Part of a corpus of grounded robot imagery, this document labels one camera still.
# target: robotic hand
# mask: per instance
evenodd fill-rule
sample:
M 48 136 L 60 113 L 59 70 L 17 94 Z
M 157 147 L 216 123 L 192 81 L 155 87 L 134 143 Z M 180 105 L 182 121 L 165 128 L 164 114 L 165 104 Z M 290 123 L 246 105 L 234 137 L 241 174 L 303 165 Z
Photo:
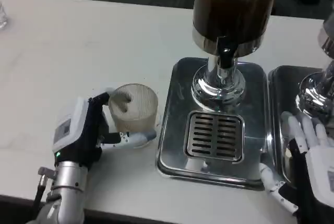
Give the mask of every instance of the robotic hand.
M 28 224 L 82 224 L 87 174 L 103 149 L 142 146 L 156 137 L 146 133 L 109 133 L 103 106 L 110 95 L 78 98 L 58 120 L 53 140 L 55 170 L 41 167 L 37 194 Z M 38 212 L 48 179 L 53 183 L 46 204 Z
M 298 223 L 332 223 L 334 218 L 334 141 L 320 121 L 283 112 L 282 135 L 289 142 L 294 186 L 270 165 L 266 152 L 259 166 L 265 189 Z

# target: plastic cup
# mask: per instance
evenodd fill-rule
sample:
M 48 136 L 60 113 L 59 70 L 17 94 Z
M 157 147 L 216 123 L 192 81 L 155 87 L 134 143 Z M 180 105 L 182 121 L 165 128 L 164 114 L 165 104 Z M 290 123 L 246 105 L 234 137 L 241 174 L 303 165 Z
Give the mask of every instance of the plastic cup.
M 109 110 L 118 132 L 147 132 L 154 129 L 158 97 L 149 87 L 128 84 L 109 98 Z

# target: white countertop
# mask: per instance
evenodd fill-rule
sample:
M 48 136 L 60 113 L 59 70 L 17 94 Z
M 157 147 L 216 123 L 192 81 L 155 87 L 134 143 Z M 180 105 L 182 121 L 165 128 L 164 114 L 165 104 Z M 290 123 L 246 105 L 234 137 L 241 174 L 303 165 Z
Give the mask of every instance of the white countertop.
M 78 95 L 138 82 L 159 97 L 162 120 L 173 65 L 206 57 L 192 41 L 192 10 L 83 0 L 2 0 L 0 195 L 33 199 L 40 166 L 53 168 L 58 110 Z M 322 21 L 271 17 L 244 61 L 324 67 Z M 182 224 L 295 223 L 265 192 L 172 180 L 155 168 L 158 139 L 109 151 L 93 166 L 86 208 Z

